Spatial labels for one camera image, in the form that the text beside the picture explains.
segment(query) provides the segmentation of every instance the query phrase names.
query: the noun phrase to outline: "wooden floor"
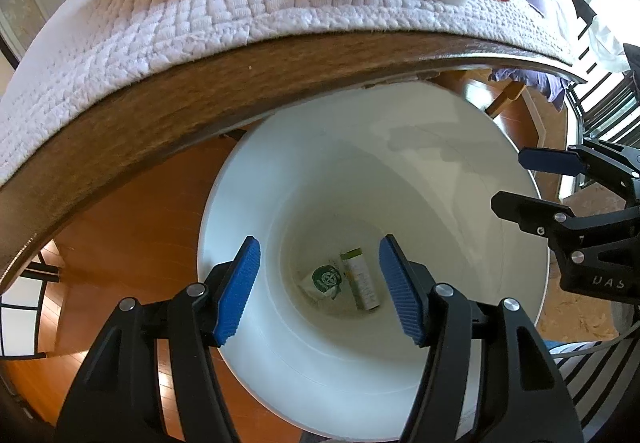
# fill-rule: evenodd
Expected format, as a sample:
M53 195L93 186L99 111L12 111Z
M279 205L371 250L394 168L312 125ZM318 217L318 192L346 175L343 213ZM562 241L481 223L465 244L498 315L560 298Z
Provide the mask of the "wooden floor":
M473 80L467 81L466 92L478 106L488 105L496 94ZM519 147L537 143L529 112L518 101L497 123ZM49 350L49 357L5 363L19 394L47 422L55 425L86 350L121 298L135 296L142 303L163 300L196 280L202 212L234 145L230 138L215 138L177 154L76 216L56 237L65 267L61 283L47 290L48 320L40 346ZM166 343L159 343L158 353L166 425L169 434L181 438ZM212 355L242 441L297 442L300 429L262 407L216 350Z

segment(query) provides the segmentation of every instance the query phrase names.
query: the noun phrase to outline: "plastic bag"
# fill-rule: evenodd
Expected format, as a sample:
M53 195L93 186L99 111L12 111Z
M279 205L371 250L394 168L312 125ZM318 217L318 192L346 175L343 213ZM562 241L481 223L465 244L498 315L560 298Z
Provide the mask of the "plastic bag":
M622 73L631 69L622 43L601 22L600 16L595 16L589 27L589 47L598 65L603 69L612 73Z

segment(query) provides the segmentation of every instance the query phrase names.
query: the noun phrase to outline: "metal screw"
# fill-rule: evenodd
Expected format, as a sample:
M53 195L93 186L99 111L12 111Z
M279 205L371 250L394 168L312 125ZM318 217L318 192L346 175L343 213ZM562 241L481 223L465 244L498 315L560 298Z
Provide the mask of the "metal screw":
M451 297L453 295L453 288L449 284L438 284L436 286L436 293L441 297Z
M582 264L584 262L584 254L581 251L574 251L571 254L571 260L574 261L575 264Z
M509 311L517 311L520 309L520 303L514 298L506 298L504 299L504 307Z
M195 282L187 286L187 295L190 297L199 297L204 293L205 289L204 284Z
M120 301L120 304L118 304L118 307L120 308L121 311L131 311L133 308L136 307L136 299L131 297L124 298Z

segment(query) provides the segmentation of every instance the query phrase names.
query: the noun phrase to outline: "black metal bracket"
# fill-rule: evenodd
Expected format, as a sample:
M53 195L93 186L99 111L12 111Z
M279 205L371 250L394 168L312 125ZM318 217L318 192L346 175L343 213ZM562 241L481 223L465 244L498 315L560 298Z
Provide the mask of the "black metal bracket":
M392 235L405 276L418 296L420 281ZM431 350L400 443L454 443L462 417L471 342L482 340L476 419L460 443L583 443L571 396L540 335L512 298L497 306L468 300L453 286L434 283L420 298L424 345Z
M156 339L168 339L178 413L188 443L239 443L226 409L209 346L220 347L218 306L235 260L215 266L204 283L147 305L122 299L98 334L62 407L56 443L168 443L158 382Z
M548 239L558 259L565 291L617 302L640 303L640 150L600 140L568 151L523 149L525 168L555 174L582 174L626 201L626 208L576 217L571 208L498 192L492 210L523 232Z

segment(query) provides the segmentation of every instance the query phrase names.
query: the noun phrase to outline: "purple cloth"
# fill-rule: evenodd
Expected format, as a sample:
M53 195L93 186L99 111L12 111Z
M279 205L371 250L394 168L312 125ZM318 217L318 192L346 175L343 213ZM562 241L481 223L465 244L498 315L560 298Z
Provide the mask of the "purple cloth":
M574 27L577 17L572 0L527 0L527 2L545 17L550 28L558 30L567 41L575 41L577 31L574 30ZM553 102L558 110L562 109L562 102L570 84L567 79L555 75L513 68L495 69L490 80L500 81L507 78L534 87L549 102Z

